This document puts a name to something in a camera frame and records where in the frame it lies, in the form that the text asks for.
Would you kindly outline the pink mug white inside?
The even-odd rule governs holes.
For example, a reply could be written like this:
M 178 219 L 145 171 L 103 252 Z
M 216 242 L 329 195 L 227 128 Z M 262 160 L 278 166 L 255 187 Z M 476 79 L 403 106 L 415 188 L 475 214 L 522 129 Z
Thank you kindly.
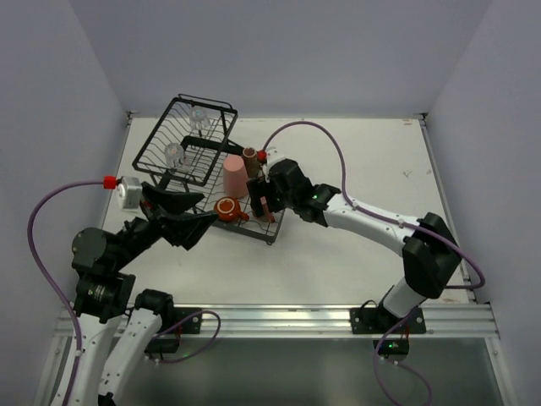
M 267 200 L 264 196 L 260 198 L 260 204 L 261 204 L 262 215 L 259 216 L 258 219 L 262 222 L 267 222 L 269 224 L 275 223 L 276 219 L 273 213 L 269 210 Z

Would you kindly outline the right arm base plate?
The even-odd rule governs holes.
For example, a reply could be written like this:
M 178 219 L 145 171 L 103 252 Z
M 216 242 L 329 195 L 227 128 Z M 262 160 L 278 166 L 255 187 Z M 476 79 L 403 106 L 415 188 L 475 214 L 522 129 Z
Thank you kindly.
M 385 309 L 380 307 L 355 307 L 349 310 L 349 321 L 353 334 L 384 334 L 401 320 Z M 412 314 L 396 329 L 396 333 L 409 332 L 410 334 L 425 334 L 427 327 L 424 321 L 424 313 L 418 307 L 412 310 Z

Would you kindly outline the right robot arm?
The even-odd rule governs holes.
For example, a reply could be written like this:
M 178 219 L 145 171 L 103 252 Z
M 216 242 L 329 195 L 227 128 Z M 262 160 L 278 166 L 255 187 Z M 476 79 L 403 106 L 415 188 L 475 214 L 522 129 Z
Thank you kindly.
M 425 300 L 438 299 L 461 262 L 448 245 L 456 241 L 440 216 L 414 217 L 413 228 L 400 216 L 392 223 L 381 214 L 374 218 L 355 208 L 337 187 L 312 184 L 293 160 L 274 164 L 267 176 L 250 179 L 247 188 L 259 217 L 290 209 L 305 222 L 355 233 L 398 254 L 404 276 L 379 302 L 384 315 L 401 319 Z

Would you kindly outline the red orange mug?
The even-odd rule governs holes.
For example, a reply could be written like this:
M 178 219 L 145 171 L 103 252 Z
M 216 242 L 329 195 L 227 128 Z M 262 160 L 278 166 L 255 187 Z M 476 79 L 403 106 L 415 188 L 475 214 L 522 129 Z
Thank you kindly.
M 218 220 L 225 223 L 237 220 L 248 221 L 249 215 L 242 211 L 240 203 L 234 197 L 224 196 L 214 204 L 214 211 L 218 215 Z

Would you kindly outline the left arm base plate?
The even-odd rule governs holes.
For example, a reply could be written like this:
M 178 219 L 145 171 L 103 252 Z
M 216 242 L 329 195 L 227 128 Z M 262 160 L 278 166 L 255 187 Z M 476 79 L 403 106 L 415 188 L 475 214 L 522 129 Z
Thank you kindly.
M 199 334 L 202 324 L 201 311 L 201 308 L 196 307 L 175 307 L 173 311 L 173 321 L 176 326 L 173 330 L 174 333 L 177 335 Z

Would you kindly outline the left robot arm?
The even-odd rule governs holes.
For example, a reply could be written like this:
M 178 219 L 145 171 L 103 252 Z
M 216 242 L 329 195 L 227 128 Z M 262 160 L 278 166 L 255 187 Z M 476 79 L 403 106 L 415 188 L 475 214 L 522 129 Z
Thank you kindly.
M 205 310 L 179 309 L 170 294 L 153 289 L 129 303 L 136 277 L 123 273 L 130 262 L 160 240 L 193 248 L 217 219 L 196 211 L 204 196 L 174 192 L 146 182 L 114 183 L 121 207 L 141 210 L 111 233 L 86 228 L 72 243 L 72 267 L 79 276 L 74 305 L 74 338 L 67 367 L 52 400 L 55 405 L 118 405 L 128 378 L 144 354 L 156 354 L 156 339 L 196 334 Z

